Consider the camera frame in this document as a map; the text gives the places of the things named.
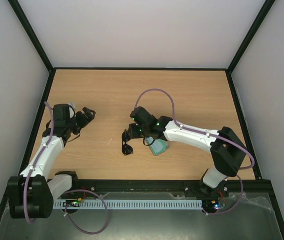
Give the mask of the light blue cleaning cloth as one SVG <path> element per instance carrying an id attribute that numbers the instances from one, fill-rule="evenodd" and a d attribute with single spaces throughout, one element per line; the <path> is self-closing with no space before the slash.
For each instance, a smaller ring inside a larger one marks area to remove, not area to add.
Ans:
<path id="1" fill-rule="evenodd" d="M 166 143 L 160 139 L 157 139 L 152 145 L 150 145 L 150 149 L 152 150 L 155 156 L 159 155 L 166 151 Z"/>

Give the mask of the dark aviator sunglasses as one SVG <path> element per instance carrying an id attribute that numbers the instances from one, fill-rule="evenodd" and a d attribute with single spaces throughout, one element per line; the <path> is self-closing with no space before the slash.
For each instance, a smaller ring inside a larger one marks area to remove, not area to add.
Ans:
<path id="1" fill-rule="evenodd" d="M 121 151 L 122 154 L 125 156 L 131 155 L 133 153 L 133 148 L 129 144 L 127 144 L 129 140 L 130 136 L 128 134 L 128 131 L 125 129 L 121 135 L 121 141 L 122 141 Z"/>

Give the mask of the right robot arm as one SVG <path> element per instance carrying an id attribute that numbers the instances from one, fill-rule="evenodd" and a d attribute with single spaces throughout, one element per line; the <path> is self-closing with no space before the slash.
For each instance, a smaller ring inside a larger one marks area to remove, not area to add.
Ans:
<path id="1" fill-rule="evenodd" d="M 211 153 L 213 167 L 207 169 L 199 182 L 199 190 L 206 196 L 217 191 L 219 184 L 228 177 L 235 177 L 245 158 L 244 144 L 235 132 L 223 127 L 209 130 L 176 123 L 173 118 L 156 118 L 139 106 L 130 113 L 134 123 L 129 124 L 131 139 L 162 140 L 187 144 Z"/>

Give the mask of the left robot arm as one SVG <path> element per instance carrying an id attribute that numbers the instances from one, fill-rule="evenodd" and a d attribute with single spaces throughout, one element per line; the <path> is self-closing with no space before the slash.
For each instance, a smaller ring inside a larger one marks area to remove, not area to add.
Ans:
<path id="1" fill-rule="evenodd" d="M 71 135 L 78 138 L 96 115 L 87 107 L 76 111 L 72 103 L 50 106 L 45 102 L 45 106 L 51 119 L 42 134 L 40 147 L 26 168 L 18 176 L 10 177 L 7 184 L 11 217 L 28 223 L 48 218 L 55 200 L 71 189 L 75 172 L 61 172 L 51 180 L 49 173 Z"/>

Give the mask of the grey sunglasses case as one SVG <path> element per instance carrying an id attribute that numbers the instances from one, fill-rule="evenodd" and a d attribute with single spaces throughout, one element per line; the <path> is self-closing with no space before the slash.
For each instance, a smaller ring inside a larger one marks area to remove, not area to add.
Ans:
<path id="1" fill-rule="evenodd" d="M 161 139 L 147 137 L 144 142 L 150 148 L 154 156 L 158 156 L 168 149 L 168 143 Z"/>

